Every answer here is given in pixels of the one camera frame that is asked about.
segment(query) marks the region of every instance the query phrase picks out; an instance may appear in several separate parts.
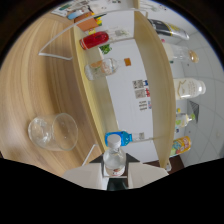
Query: white wall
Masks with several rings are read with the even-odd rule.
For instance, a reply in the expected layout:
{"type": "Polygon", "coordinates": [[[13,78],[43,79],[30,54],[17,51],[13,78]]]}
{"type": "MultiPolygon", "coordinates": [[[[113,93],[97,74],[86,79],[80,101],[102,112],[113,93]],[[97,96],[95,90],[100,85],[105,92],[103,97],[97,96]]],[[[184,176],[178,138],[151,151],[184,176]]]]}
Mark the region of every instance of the white wall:
{"type": "Polygon", "coordinates": [[[134,34],[134,12],[133,11],[123,11],[123,12],[113,12],[108,13],[102,17],[102,26],[95,28],[96,31],[113,28],[113,27],[122,27],[134,34]]]}
{"type": "MultiPolygon", "coordinates": [[[[121,130],[128,133],[144,132],[145,137],[153,136],[152,110],[139,110],[139,101],[150,97],[136,99],[132,81],[146,80],[144,65],[134,40],[118,42],[112,45],[112,51],[105,58],[124,59],[129,57],[132,65],[121,67],[116,74],[107,77],[116,119],[121,130]]],[[[129,144],[124,151],[141,162],[158,160],[153,142],[129,144]]]]}
{"type": "Polygon", "coordinates": [[[190,122],[185,130],[192,140],[190,151],[181,155],[187,167],[224,155],[224,72],[215,52],[199,32],[179,45],[187,46],[199,56],[197,64],[183,64],[185,76],[202,80],[206,85],[204,95],[191,99],[199,104],[199,121],[198,124],[190,122]]]}

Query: plastic bottle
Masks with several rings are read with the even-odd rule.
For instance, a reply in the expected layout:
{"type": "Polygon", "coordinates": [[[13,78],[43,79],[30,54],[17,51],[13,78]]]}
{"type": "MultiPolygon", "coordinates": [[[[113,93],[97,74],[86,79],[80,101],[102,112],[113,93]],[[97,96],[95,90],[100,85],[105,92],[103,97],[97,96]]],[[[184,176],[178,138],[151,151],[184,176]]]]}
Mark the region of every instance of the plastic bottle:
{"type": "Polygon", "coordinates": [[[68,19],[75,19],[78,16],[81,16],[83,14],[82,10],[77,10],[71,14],[68,15],[68,19]]]}
{"type": "Polygon", "coordinates": [[[183,100],[197,97],[206,92],[205,83],[193,78],[173,79],[175,98],[183,100]]]}
{"type": "Polygon", "coordinates": [[[101,77],[114,74],[118,67],[131,66],[130,58],[124,60],[114,60],[113,58],[106,58],[85,66],[85,74],[89,80],[95,80],[101,77]]]}
{"type": "Polygon", "coordinates": [[[97,45],[106,43],[109,40],[109,35],[106,32],[100,31],[82,38],[79,42],[84,50],[90,49],[97,45]]]}
{"type": "Polygon", "coordinates": [[[178,37],[183,40],[189,40],[190,38],[186,31],[184,31],[183,29],[177,26],[174,26],[171,23],[166,23],[166,22],[162,22],[162,21],[154,20],[154,19],[148,19],[148,20],[152,24],[157,34],[178,37]]]}
{"type": "Polygon", "coordinates": [[[198,55],[189,50],[187,47],[178,46],[174,44],[163,43],[163,47],[166,51],[167,57],[169,61],[177,60],[181,62],[194,62],[198,63],[199,57],[198,55]]]}
{"type": "Polygon", "coordinates": [[[191,148],[191,139],[188,136],[175,139],[171,149],[170,157],[182,154],[191,148]]]}
{"type": "Polygon", "coordinates": [[[120,147],[120,136],[110,135],[108,146],[109,149],[103,155],[106,171],[110,176],[121,176],[125,171],[126,153],[120,147]]]}
{"type": "Polygon", "coordinates": [[[141,141],[141,140],[145,139],[144,133],[132,133],[132,134],[129,134],[126,131],[108,132],[105,135],[105,144],[106,144],[106,146],[108,146],[108,137],[110,135],[114,135],[114,134],[120,136],[120,138],[121,138],[121,146],[126,146],[130,142],[138,142],[138,141],[141,141]]]}

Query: cup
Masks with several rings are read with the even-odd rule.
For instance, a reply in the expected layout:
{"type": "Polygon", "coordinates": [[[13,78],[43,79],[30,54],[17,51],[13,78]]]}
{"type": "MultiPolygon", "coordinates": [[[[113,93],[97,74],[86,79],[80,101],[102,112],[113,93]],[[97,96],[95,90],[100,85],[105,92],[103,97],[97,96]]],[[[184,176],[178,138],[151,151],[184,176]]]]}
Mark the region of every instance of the cup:
{"type": "Polygon", "coordinates": [[[66,113],[38,116],[28,127],[30,140],[51,151],[70,151],[78,140],[75,120],[66,113]]]}

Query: red container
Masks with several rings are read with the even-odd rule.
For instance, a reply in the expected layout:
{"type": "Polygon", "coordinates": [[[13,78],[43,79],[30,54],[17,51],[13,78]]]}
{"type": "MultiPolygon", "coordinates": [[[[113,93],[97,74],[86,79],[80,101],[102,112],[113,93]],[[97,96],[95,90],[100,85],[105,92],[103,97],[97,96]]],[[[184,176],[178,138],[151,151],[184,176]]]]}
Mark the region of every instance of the red container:
{"type": "Polygon", "coordinates": [[[82,38],[79,42],[84,50],[95,47],[99,44],[103,44],[109,40],[109,36],[106,32],[97,32],[87,37],[82,38]]]}

